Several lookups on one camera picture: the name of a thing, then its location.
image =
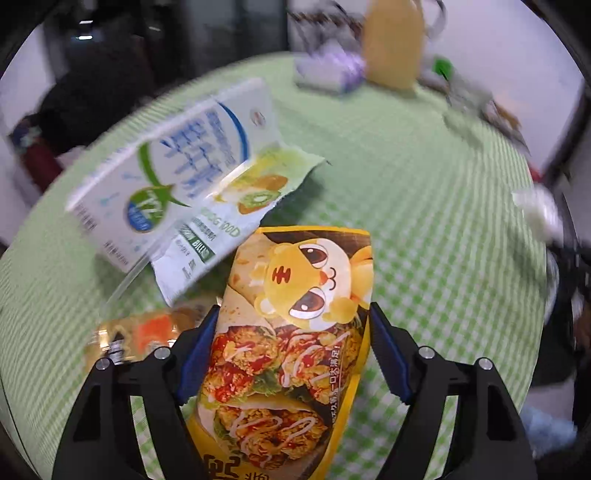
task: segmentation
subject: blue gripper pad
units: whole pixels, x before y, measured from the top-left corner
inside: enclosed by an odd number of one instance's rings
[[[380,309],[377,303],[372,302],[369,307],[369,320],[371,346],[378,359],[379,367],[382,370],[390,392],[406,403],[410,401],[414,392],[410,386],[409,359],[405,357],[400,346],[393,335],[395,330],[404,332],[414,343],[406,330],[397,329],[390,325],[390,322]]]
[[[181,380],[176,395],[181,405],[185,405],[189,398],[195,396],[199,392],[199,389],[201,389],[201,384],[209,366],[209,355],[213,337],[216,333],[218,313],[219,309],[215,315],[204,320],[207,323],[202,325],[201,335],[183,364]]]

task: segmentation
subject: barcode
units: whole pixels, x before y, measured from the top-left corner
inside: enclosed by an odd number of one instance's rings
[[[80,220],[80,224],[82,225],[82,228],[86,230],[86,232],[91,232],[96,226],[95,219],[92,218],[92,215],[84,207],[78,207],[76,216]]]
[[[129,261],[125,258],[124,254],[119,252],[119,249],[117,247],[113,246],[113,242],[111,240],[105,242],[103,247],[105,249],[105,252],[107,252],[107,255],[115,257],[119,262],[123,263],[123,265],[127,265],[129,263]]]

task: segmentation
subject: snack bag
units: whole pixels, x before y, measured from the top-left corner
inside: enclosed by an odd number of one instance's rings
[[[238,248],[187,426],[211,479],[322,479],[369,349],[369,234],[259,228]]]
[[[151,258],[166,303],[172,305],[243,243],[265,214],[323,160],[296,147],[271,148],[227,175]]]
[[[201,323],[214,304],[215,295],[204,293],[173,310],[101,322],[85,347],[87,371],[103,356],[119,365],[139,362],[161,346],[172,347],[182,332]]]

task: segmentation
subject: screw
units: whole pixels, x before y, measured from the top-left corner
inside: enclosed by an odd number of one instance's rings
[[[95,363],[95,367],[97,370],[107,370],[110,364],[111,362],[109,362],[106,358],[99,358]]]
[[[435,350],[433,350],[430,346],[422,346],[420,349],[418,349],[418,354],[424,359],[429,360],[435,357]]]
[[[166,358],[168,358],[170,356],[170,348],[167,348],[165,346],[161,346],[160,348],[156,349],[156,351],[154,352],[154,356],[158,360],[165,360]]]
[[[481,358],[478,360],[478,365],[483,370],[492,370],[492,367],[494,366],[488,358]]]

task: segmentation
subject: lettuce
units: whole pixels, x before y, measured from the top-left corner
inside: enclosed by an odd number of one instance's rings
[[[209,401],[207,395],[201,394],[199,397],[199,403],[208,410],[217,410],[222,404],[216,400]]]
[[[223,425],[222,421],[220,420],[220,417],[217,415],[215,415],[213,419],[213,431],[220,439],[229,442],[231,445],[236,446],[236,439],[230,437],[230,432],[226,430],[226,427]]]
[[[314,401],[314,397],[312,397],[306,387],[291,387],[285,394],[287,397],[295,398],[307,404]]]
[[[252,384],[252,391],[262,395],[274,395],[281,391],[281,385],[277,380],[277,372],[273,370],[265,370],[254,377]]]

